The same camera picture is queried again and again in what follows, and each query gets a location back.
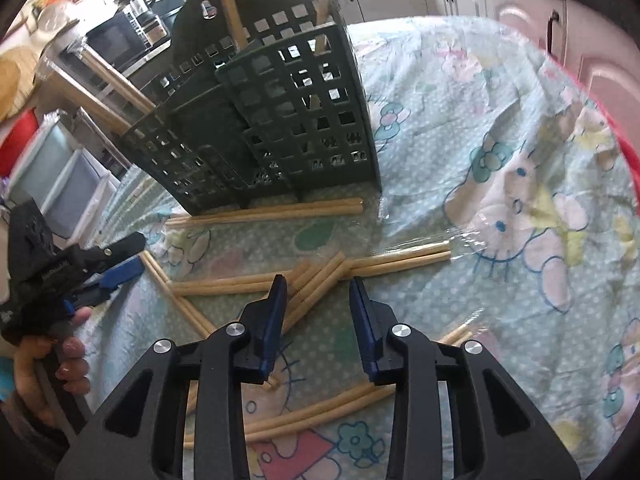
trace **pink cabinet door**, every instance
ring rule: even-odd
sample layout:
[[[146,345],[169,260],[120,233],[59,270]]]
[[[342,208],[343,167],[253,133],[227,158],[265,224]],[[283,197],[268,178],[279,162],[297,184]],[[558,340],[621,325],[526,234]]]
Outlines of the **pink cabinet door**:
[[[640,153],[640,50],[619,27],[567,0],[564,66],[607,109]]]

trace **cartoon cat face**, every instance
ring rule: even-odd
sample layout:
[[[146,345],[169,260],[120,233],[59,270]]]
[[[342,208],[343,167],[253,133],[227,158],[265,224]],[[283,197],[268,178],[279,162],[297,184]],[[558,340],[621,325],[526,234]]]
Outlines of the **cartoon cat face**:
[[[486,151],[485,159],[493,151]],[[533,232],[527,211],[535,194],[535,163],[521,150],[501,168],[490,168],[485,182],[477,182],[470,171],[465,182],[447,197],[445,213],[453,224],[467,229],[482,243],[483,257],[504,262],[520,254]]]

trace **flower print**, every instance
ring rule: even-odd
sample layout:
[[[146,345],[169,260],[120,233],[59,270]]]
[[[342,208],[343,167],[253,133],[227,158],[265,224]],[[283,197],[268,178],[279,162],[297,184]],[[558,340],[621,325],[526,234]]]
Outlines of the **flower print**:
[[[375,133],[373,135],[376,141],[376,151],[379,153],[386,148],[388,142],[400,133],[400,124],[411,114],[411,110],[404,108],[400,103],[387,102],[380,107],[382,102],[369,102],[369,112],[371,117],[378,115],[377,108],[380,108],[380,118],[378,124],[373,124]]]
[[[510,160],[513,150],[503,142],[496,142],[491,150],[480,146],[471,152],[471,174],[476,182],[489,180],[492,171],[498,171]]]
[[[369,434],[367,423],[360,420],[355,424],[344,423],[338,428],[337,449],[348,454],[357,468],[364,469],[380,462],[385,452],[385,443],[374,440]]]

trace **square hole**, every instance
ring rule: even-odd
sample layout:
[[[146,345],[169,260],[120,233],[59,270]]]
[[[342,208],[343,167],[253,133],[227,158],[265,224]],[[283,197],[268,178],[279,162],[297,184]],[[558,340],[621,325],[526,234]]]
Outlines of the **square hole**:
[[[338,155],[334,155],[331,158],[331,165],[335,168],[337,166],[344,166],[346,164],[346,161],[344,160],[344,157],[339,153]]]
[[[289,21],[289,19],[287,18],[287,13],[284,10],[276,12],[275,14],[272,14],[272,16],[273,21],[276,25],[282,25],[283,23],[287,23]]]
[[[354,162],[361,162],[367,160],[367,154],[365,152],[351,152]]]
[[[245,81],[249,81],[244,68],[242,68],[241,66],[236,66],[229,70],[228,78],[232,85],[238,85],[240,83],[244,83]]]
[[[260,94],[255,88],[249,88],[240,92],[240,100],[246,106],[254,106],[260,103]]]
[[[338,141],[334,136],[325,137],[324,139],[322,139],[322,143],[328,150],[338,147]]]
[[[334,103],[348,103],[349,95],[346,88],[331,88],[329,90],[329,97]]]
[[[307,110],[318,110],[319,108],[322,108],[322,101],[316,94],[304,97],[302,102],[305,104]]]
[[[296,136],[296,135],[303,135],[303,134],[306,134],[306,128],[305,128],[305,125],[304,125],[304,124],[302,124],[302,123],[300,123],[300,124],[297,124],[296,126],[293,126],[293,127],[291,128],[291,133],[292,133],[293,135],[295,135],[295,136]]]
[[[309,14],[308,10],[306,10],[305,4],[297,4],[291,7],[291,10],[296,18],[304,18]]]
[[[300,51],[298,50],[297,46],[291,45],[287,50],[289,51],[291,59],[296,59],[297,57],[300,57]]]
[[[251,116],[251,121],[253,124],[269,124],[271,122],[271,118],[269,117],[269,113],[266,108],[260,108]]]
[[[291,101],[285,101],[276,106],[276,113],[280,117],[289,117],[296,113],[296,109],[293,107],[293,103]]]
[[[228,48],[231,48],[232,46],[234,46],[234,42],[231,40],[230,37],[225,36],[220,40],[220,46],[225,50],[227,50]]]
[[[353,112],[351,112],[350,110],[346,111],[346,112],[340,112],[338,114],[338,119],[340,120],[340,124],[355,124],[356,123],[356,117],[353,115]],[[358,140],[352,142],[350,140],[350,137],[353,136],[358,136]],[[362,140],[360,139],[360,133],[359,132],[351,132],[350,134],[347,135],[347,142],[349,144],[359,144],[362,142]]]
[[[204,51],[207,53],[207,56],[214,57],[218,53],[218,48],[214,44],[210,44]]]
[[[279,79],[272,79],[271,81],[267,81],[264,84],[264,91],[267,92],[267,95],[270,98],[280,97],[286,93],[284,86],[280,84]]]
[[[300,143],[300,151],[303,153],[303,155],[305,153],[313,153],[314,152],[314,146],[311,142],[301,142]]]
[[[329,119],[326,117],[318,117],[318,122],[316,123],[316,130],[328,130],[330,128]]]
[[[258,20],[257,22],[254,22],[254,27],[258,32],[264,32],[265,30],[268,30],[269,23],[263,18],[261,20]]]
[[[266,56],[256,57],[252,60],[251,64],[254,67],[255,73],[257,74],[263,74],[273,68],[271,65],[271,61]]]

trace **hello kitty pattern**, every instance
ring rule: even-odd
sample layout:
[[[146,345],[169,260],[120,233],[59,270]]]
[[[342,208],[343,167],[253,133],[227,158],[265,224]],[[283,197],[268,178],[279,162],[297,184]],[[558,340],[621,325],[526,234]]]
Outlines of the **hello kitty pattern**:
[[[567,312],[572,304],[568,263],[573,261],[568,252],[580,243],[575,233],[588,225],[585,210],[576,198],[551,196],[538,183],[535,149],[526,143],[512,151],[487,135],[470,159],[465,181],[444,201],[444,213],[476,241],[475,271],[507,282],[509,267],[524,263],[537,274],[545,302]]]

